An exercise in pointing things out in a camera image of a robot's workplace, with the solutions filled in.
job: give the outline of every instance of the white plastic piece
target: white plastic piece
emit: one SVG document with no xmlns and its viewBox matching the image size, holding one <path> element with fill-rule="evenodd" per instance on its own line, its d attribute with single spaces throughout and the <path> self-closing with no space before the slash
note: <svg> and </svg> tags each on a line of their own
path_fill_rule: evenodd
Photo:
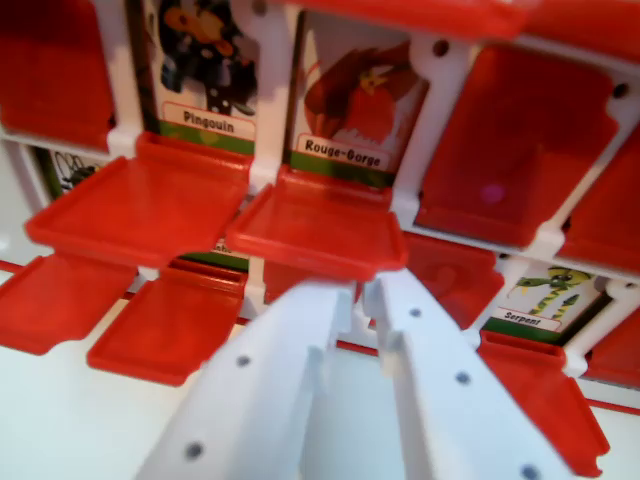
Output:
<svg viewBox="0 0 640 480">
<path fill-rule="evenodd" d="M 8 130 L 5 130 L 2 125 L 0 125 L 0 140 L 7 140 L 11 142 L 21 143 L 23 145 L 30 145 L 33 147 L 40 147 L 44 148 L 45 150 L 68 152 L 74 155 L 78 155 L 82 158 L 89 157 L 102 161 L 108 161 L 112 158 L 107 152 L 103 152 L 102 150 L 81 147 L 74 143 L 66 143 L 63 141 L 41 137 L 38 135 L 12 133 Z"/>
<path fill-rule="evenodd" d="M 576 378 L 576 382 L 582 394 L 589 400 L 640 410 L 640 390 L 638 389 L 588 378 Z"/>
<path fill-rule="evenodd" d="M 352 303 L 350 288 L 316 282 L 276 300 L 209 360 L 137 479 L 297 478 L 325 356 Z"/>
<path fill-rule="evenodd" d="M 160 277 L 160 271 L 156 268 L 138 267 L 138 275 L 148 282 L 153 282 Z"/>
<path fill-rule="evenodd" d="M 274 184 L 284 154 L 289 105 L 289 83 L 297 18 L 300 9 L 291 5 L 260 4 L 231 0 L 233 18 L 240 29 L 260 45 L 254 159 L 249 171 L 249 194 Z"/>
<path fill-rule="evenodd" d="M 109 154 L 111 158 L 133 158 L 136 139 L 144 127 L 127 27 L 126 0 L 93 0 L 93 5 L 115 107 L 116 126 L 107 135 Z"/>
<path fill-rule="evenodd" d="M 411 36 L 411 65 L 429 82 L 429 90 L 393 184 L 391 210 L 403 230 L 418 214 L 422 179 L 473 64 L 472 45 L 458 41 L 449 41 L 446 55 L 435 56 L 433 45 L 439 40 L 442 36 L 434 34 Z"/>
<path fill-rule="evenodd" d="M 39 210 L 32 186 L 36 179 L 24 170 L 22 145 L 0 141 L 0 260 L 26 265 L 38 255 L 52 250 L 32 243 L 23 224 Z"/>
<path fill-rule="evenodd" d="M 530 265 L 531 260 L 522 257 L 510 256 L 505 260 L 498 259 L 495 270 L 502 274 L 502 277 L 504 278 L 504 285 L 491 299 L 487 306 L 484 307 L 482 312 L 480 312 L 480 314 L 476 317 L 471 326 L 467 328 L 467 331 L 469 332 L 467 333 L 467 335 L 477 335 L 477 345 L 475 345 L 476 348 L 480 346 L 480 330 L 482 330 L 482 327 L 484 327 L 485 323 L 487 323 L 496 307 L 504 303 L 507 298 L 507 294 L 511 291 L 516 282 L 520 280 L 520 277 L 524 275 L 524 272 L 527 271 Z"/>
<path fill-rule="evenodd" d="M 239 317 L 253 320 L 258 315 L 262 315 L 269 307 L 264 303 L 266 288 L 263 285 L 255 285 L 247 282 L 244 287 L 244 300 Z"/>
<path fill-rule="evenodd" d="M 393 377 L 407 479 L 573 478 L 408 270 L 379 274 L 364 294 Z"/>
<path fill-rule="evenodd" d="M 351 329 L 342 333 L 338 340 L 353 343 L 367 348 L 378 348 L 378 336 L 374 328 L 370 327 L 371 317 L 364 313 L 362 296 L 351 310 Z"/>
<path fill-rule="evenodd" d="M 553 40 L 546 40 L 533 35 L 520 35 L 515 39 L 514 43 L 525 48 L 596 65 L 597 67 L 605 70 L 616 71 L 633 77 L 640 77 L 640 65 L 637 63 L 628 62 L 603 53 L 584 50 L 579 47 L 554 42 Z"/>
<path fill-rule="evenodd" d="M 563 372 L 569 377 L 582 376 L 588 368 L 585 355 L 640 307 L 640 287 L 638 285 L 610 280 L 606 290 L 607 294 L 613 298 L 611 303 L 582 327 L 564 346 L 566 362 Z"/>
</svg>

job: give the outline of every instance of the white plastic frame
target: white plastic frame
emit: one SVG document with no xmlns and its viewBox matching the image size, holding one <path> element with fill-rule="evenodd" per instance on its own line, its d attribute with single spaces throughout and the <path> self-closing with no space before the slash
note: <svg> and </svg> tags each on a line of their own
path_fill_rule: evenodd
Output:
<svg viewBox="0 0 640 480">
<path fill-rule="evenodd" d="M 231 0 L 233 18 L 260 46 L 254 159 L 249 171 L 249 194 L 275 184 L 284 155 L 289 107 L 289 84 L 300 9 L 293 5 Z"/>
</svg>

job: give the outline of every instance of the red plastic flip door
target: red plastic flip door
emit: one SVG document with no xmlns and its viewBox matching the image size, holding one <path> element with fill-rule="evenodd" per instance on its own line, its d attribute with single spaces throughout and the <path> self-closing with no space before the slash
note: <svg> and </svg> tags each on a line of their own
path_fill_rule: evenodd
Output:
<svg viewBox="0 0 640 480">
<path fill-rule="evenodd" d="M 107 149 L 111 90 L 89 0 L 3 2 L 2 124 Z"/>
<path fill-rule="evenodd" d="M 504 284 L 493 269 L 495 254 L 419 235 L 405 238 L 409 270 L 460 328 L 469 327 Z"/>
<path fill-rule="evenodd" d="M 89 365 L 170 385 L 200 368 L 231 333 L 246 277 L 193 269 L 167 268 L 147 282 L 89 351 Z"/>
<path fill-rule="evenodd" d="M 586 377 L 640 388 L 640 309 L 596 345 Z"/>
<path fill-rule="evenodd" d="M 629 0 L 543 0 L 525 30 L 640 62 L 640 4 Z"/>
<path fill-rule="evenodd" d="M 485 48 L 427 171 L 416 223 L 528 245 L 615 134 L 612 89 L 585 65 Z"/>
<path fill-rule="evenodd" d="M 640 127 L 571 214 L 560 255 L 640 271 Z"/>
<path fill-rule="evenodd" d="M 87 336 L 135 268 L 64 253 L 38 257 L 0 288 L 0 345 L 36 355 Z"/>
<path fill-rule="evenodd" d="M 577 474 L 597 477 L 609 443 L 573 378 L 562 373 L 561 348 L 482 333 L 479 355 Z"/>
</svg>

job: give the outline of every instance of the red flap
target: red flap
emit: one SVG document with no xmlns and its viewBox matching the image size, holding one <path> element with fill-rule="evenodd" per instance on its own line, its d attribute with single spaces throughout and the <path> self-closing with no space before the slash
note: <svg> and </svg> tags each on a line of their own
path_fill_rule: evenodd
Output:
<svg viewBox="0 0 640 480">
<path fill-rule="evenodd" d="M 615 134 L 612 92 L 590 66 L 483 49 L 427 170 L 416 223 L 527 246 Z"/>
<path fill-rule="evenodd" d="M 596 345 L 586 377 L 640 388 L 640 308 Z"/>
<path fill-rule="evenodd" d="M 543 0 L 526 31 L 640 62 L 640 4 L 629 0 Z"/>
<path fill-rule="evenodd" d="M 107 149 L 113 105 L 90 0 L 3 2 L 5 127 Z"/>
<path fill-rule="evenodd" d="M 469 327 L 504 284 L 495 254 L 411 233 L 405 238 L 409 270 L 460 328 Z"/>
<path fill-rule="evenodd" d="M 29 236 L 56 250 L 154 268 L 211 250 L 247 194 L 250 158 L 150 134 L 137 153 L 38 213 Z"/>
<path fill-rule="evenodd" d="M 571 212 L 560 256 L 640 272 L 639 160 L 640 127 L 636 127 Z"/>
<path fill-rule="evenodd" d="M 81 340 L 131 285 L 136 270 L 56 253 L 0 287 L 0 344 L 43 355 Z"/>
<path fill-rule="evenodd" d="M 231 333 L 246 276 L 188 268 L 147 282 L 89 351 L 89 365 L 176 386 L 200 368 Z"/>
<path fill-rule="evenodd" d="M 472 39 L 513 38 L 535 2 L 528 0 L 301 0 L 312 9 Z"/>
<path fill-rule="evenodd" d="M 498 333 L 481 332 L 478 353 L 518 405 L 577 475 L 596 477 L 597 457 L 609 451 L 576 381 L 564 375 L 564 352 Z"/>
<path fill-rule="evenodd" d="M 282 167 L 227 230 L 232 250 L 345 280 L 407 261 L 391 191 Z"/>
</svg>

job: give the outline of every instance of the plastic toy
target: plastic toy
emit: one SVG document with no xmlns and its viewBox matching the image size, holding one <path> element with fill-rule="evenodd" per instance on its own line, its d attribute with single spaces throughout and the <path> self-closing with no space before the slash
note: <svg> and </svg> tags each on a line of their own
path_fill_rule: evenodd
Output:
<svg viewBox="0 0 640 480">
<path fill-rule="evenodd" d="M 12 4 L 0 20 L 0 65 L 16 72 L 0 81 L 3 178 L 27 205 L 1 211 L 0 260 L 26 265 L 0 288 L 1 344 L 43 354 L 80 338 L 137 276 L 144 285 L 89 361 L 179 384 L 237 317 L 259 317 L 301 281 L 358 291 L 407 266 L 565 462 L 598 474 L 607 445 L 581 392 L 640 408 L 637 391 L 604 393 L 584 376 L 589 352 L 596 372 L 598 344 L 640 307 L 628 221 L 638 205 L 640 5 L 594 0 L 574 15 L 572 0 L 145 0 L 142 21 L 127 22 L 125 3 Z M 42 27 L 63 14 L 68 30 Z M 325 52 L 313 48 L 318 19 L 381 26 L 364 40 L 354 28 L 353 41 Z M 82 85 L 52 75 L 38 88 L 44 70 L 78 65 L 90 75 Z M 145 116 L 141 97 L 155 107 Z M 144 131 L 149 113 L 156 134 Z M 315 156 L 301 162 L 307 141 Z M 106 165 L 72 161 L 73 188 L 49 204 L 34 146 Z M 32 213 L 29 238 L 53 253 L 29 263 L 34 254 L 14 245 Z M 246 273 L 176 260 L 223 237 L 248 257 Z M 510 295 L 518 285 L 531 291 Z M 372 318 L 366 297 L 349 297 L 339 340 L 385 356 L 397 345 L 379 338 L 395 331 Z M 551 333 L 566 335 L 553 340 L 562 345 L 482 331 L 516 297 L 533 302 L 520 317 L 561 323 Z M 624 362 L 611 368 L 633 381 Z"/>
</svg>

